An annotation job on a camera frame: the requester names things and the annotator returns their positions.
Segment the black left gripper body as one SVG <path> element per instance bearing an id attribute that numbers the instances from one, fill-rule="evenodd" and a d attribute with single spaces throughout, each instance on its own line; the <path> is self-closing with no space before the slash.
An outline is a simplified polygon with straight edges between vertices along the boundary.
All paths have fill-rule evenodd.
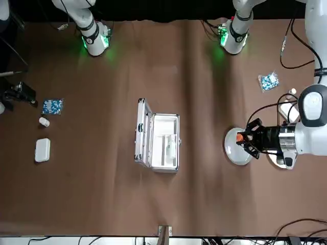
<path id="1" fill-rule="evenodd" d="M 260 153 L 267 153 L 268 151 L 280 152 L 279 132 L 280 126 L 259 127 Z"/>

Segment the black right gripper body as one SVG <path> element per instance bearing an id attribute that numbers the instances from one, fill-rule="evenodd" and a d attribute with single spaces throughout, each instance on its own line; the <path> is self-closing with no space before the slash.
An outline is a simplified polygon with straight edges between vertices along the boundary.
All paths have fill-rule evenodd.
<path id="1" fill-rule="evenodd" d="M 25 101 L 26 97 L 23 93 L 24 83 L 19 82 L 17 85 L 11 86 L 11 97 L 16 101 Z"/>

